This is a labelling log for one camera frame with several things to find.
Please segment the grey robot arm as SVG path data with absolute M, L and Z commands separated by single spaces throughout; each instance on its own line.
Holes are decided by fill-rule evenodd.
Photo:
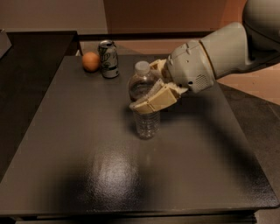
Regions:
M 150 63 L 159 76 L 149 93 L 129 107 L 149 114 L 176 103 L 191 91 L 210 88 L 230 74 L 245 74 L 280 61 L 280 0 L 247 0 L 242 21 L 175 48 Z

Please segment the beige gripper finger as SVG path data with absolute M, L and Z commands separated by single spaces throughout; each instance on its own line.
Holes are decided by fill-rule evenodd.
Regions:
M 143 115 L 154 113 L 170 107 L 187 91 L 187 87 L 180 87 L 174 82 L 165 83 L 159 79 L 146 96 L 132 102 L 129 108 Z
M 158 78 L 163 80 L 170 80 L 172 77 L 170 76 L 168 67 L 166 65 L 165 59 L 157 59 L 150 63 L 150 70 L 153 74 L 155 74 Z

